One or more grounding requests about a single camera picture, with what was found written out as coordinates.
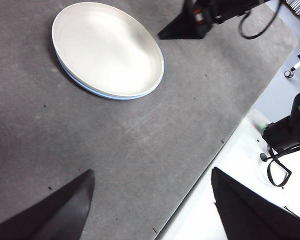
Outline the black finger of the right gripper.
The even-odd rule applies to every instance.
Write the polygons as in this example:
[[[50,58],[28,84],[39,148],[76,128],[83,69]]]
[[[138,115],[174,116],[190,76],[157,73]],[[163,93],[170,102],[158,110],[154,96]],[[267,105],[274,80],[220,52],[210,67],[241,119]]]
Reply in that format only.
[[[191,11],[182,11],[157,35],[160,40],[199,40],[206,35],[206,23]]]

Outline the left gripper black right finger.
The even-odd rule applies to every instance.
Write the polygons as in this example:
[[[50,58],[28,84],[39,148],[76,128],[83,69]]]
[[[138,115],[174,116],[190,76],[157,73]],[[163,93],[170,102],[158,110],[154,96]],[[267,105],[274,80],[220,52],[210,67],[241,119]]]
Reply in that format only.
[[[300,240],[300,218],[214,167],[215,205],[229,240]]]

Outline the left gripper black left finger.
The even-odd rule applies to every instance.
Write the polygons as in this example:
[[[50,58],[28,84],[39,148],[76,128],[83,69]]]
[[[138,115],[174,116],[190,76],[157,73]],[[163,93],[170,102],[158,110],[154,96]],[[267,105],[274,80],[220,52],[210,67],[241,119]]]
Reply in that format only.
[[[89,169],[40,202],[0,223],[0,240],[79,240],[95,188]]]

